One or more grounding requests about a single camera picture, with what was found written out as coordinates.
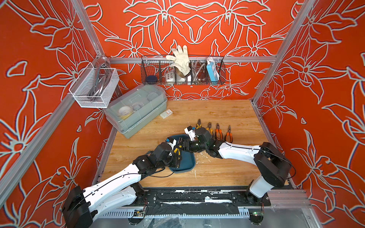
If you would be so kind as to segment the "blue white box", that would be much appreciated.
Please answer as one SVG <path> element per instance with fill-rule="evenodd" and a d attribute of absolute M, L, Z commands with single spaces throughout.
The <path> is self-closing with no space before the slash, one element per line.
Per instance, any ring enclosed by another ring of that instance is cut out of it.
<path fill-rule="evenodd" d="M 206 61 L 207 61 L 206 68 L 210 81 L 212 82 L 213 85 L 216 85 L 218 84 L 220 78 L 219 73 L 216 69 L 216 63 L 212 57 L 208 57 Z"/>

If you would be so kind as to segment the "dark blue round object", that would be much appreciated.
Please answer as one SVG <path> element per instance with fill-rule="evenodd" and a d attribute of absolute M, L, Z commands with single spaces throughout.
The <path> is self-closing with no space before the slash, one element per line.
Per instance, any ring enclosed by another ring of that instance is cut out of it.
<path fill-rule="evenodd" d="M 158 78 L 156 75 L 147 76 L 145 79 L 146 84 L 149 84 L 149 85 L 155 84 L 157 81 L 158 81 Z"/>

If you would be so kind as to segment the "teal plastic storage box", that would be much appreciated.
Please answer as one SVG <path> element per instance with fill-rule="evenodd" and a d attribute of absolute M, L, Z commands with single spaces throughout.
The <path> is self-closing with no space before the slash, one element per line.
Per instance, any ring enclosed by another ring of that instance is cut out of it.
<path fill-rule="evenodd" d="M 173 135 L 170 138 L 176 140 L 177 142 L 180 139 L 190 139 L 188 135 Z M 182 160 L 180 162 L 179 168 L 169 167 L 170 171 L 175 173 L 186 173 L 194 169 L 196 165 L 195 155 L 190 152 L 181 151 L 181 156 Z"/>

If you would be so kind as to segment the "yellow black small pliers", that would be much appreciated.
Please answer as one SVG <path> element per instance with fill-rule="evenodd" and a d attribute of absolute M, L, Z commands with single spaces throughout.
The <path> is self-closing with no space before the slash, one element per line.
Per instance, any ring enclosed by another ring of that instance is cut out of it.
<path fill-rule="evenodd" d="M 214 132 L 213 132 L 213 129 L 212 129 L 212 123 L 211 122 L 209 122 L 207 124 L 206 130 L 209 131 L 209 133 L 210 133 L 211 136 L 214 136 Z"/>

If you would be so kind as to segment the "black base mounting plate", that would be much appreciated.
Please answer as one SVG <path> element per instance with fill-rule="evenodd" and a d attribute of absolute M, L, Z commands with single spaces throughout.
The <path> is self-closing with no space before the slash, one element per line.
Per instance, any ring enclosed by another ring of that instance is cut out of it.
<path fill-rule="evenodd" d="M 202 204 L 218 203 L 238 207 L 271 206 L 268 194 L 250 202 L 246 198 L 247 186 L 208 186 L 208 187 L 150 187 L 144 188 L 145 194 L 137 197 L 131 206 L 165 204 Z"/>

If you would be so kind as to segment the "translucent lidded storage container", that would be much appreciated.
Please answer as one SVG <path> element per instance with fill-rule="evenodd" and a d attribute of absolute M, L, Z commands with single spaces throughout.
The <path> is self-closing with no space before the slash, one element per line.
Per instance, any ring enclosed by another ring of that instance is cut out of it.
<path fill-rule="evenodd" d="M 110 102 L 106 119 L 129 139 L 163 113 L 167 107 L 165 91 L 156 85 L 139 85 Z"/>

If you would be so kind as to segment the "small white labelled box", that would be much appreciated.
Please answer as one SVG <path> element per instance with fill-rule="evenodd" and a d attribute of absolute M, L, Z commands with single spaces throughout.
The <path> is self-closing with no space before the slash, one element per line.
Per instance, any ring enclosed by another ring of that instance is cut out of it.
<path fill-rule="evenodd" d="M 162 112 L 160 114 L 160 116 L 163 118 L 163 119 L 166 119 L 167 117 L 171 116 L 173 114 L 173 111 L 171 109 L 167 109 L 165 110 L 164 112 Z"/>

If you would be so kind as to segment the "yellow black combination pliers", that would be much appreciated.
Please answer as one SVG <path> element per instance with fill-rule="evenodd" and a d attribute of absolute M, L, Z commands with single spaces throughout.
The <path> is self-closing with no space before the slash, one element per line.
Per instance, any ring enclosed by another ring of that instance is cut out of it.
<path fill-rule="evenodd" d="M 198 119 L 197 124 L 196 124 L 196 129 L 199 129 L 201 127 L 202 127 L 201 119 Z"/>

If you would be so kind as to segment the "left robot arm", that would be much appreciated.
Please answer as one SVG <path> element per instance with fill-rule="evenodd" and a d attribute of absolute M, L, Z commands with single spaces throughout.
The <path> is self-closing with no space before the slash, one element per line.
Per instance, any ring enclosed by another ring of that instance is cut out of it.
<path fill-rule="evenodd" d="M 119 173 L 82 189 L 73 188 L 62 207 L 62 214 L 67 228 L 88 228 L 102 211 L 117 207 L 118 203 L 111 203 L 125 188 L 139 188 L 138 183 L 143 178 L 155 177 L 159 169 L 178 167 L 181 160 L 181 145 L 163 142 L 155 150 L 137 157 L 131 164 Z"/>

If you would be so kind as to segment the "orange black small pliers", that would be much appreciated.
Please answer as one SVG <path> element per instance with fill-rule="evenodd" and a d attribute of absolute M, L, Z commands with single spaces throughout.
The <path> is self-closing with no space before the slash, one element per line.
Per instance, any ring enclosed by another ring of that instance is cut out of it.
<path fill-rule="evenodd" d="M 222 134 L 222 130 L 220 128 L 219 123 L 216 124 L 215 138 L 216 138 L 216 140 L 223 140 L 223 134 Z"/>

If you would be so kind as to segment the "white power strip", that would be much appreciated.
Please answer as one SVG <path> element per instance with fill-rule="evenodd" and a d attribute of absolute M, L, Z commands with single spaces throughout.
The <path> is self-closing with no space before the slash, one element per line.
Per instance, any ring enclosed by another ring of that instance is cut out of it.
<path fill-rule="evenodd" d="M 165 81 L 167 83 L 173 84 L 176 82 L 176 73 L 174 70 L 170 70 L 168 72 L 165 73 L 164 75 Z"/>

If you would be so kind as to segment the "orange long nose pliers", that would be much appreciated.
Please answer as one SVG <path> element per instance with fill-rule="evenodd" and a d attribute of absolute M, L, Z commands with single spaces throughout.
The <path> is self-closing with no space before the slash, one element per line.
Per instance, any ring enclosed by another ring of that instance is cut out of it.
<path fill-rule="evenodd" d="M 233 135 L 232 135 L 232 129 L 231 129 L 230 125 L 229 125 L 227 133 L 224 137 L 224 140 L 228 143 L 233 143 Z"/>

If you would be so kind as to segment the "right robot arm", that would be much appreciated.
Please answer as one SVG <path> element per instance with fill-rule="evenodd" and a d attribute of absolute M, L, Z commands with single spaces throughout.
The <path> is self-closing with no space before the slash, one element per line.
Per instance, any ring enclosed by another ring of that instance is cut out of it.
<path fill-rule="evenodd" d="M 282 188 L 288 178 L 292 163 L 269 142 L 261 145 L 238 145 L 220 139 L 205 128 L 188 127 L 188 139 L 180 139 L 175 149 L 190 153 L 207 152 L 211 157 L 233 159 L 255 165 L 260 176 L 253 180 L 247 190 L 247 198 L 260 199 L 274 187 Z"/>

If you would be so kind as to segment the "white work glove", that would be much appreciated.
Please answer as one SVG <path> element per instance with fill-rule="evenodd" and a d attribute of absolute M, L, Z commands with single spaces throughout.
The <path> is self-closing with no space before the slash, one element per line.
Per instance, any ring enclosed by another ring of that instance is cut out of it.
<path fill-rule="evenodd" d="M 172 53 L 173 55 L 166 55 L 165 57 L 167 60 L 173 61 L 170 66 L 176 67 L 182 73 L 183 77 L 188 76 L 191 68 L 189 67 L 190 60 L 187 46 L 178 45 L 177 48 L 172 48 Z"/>

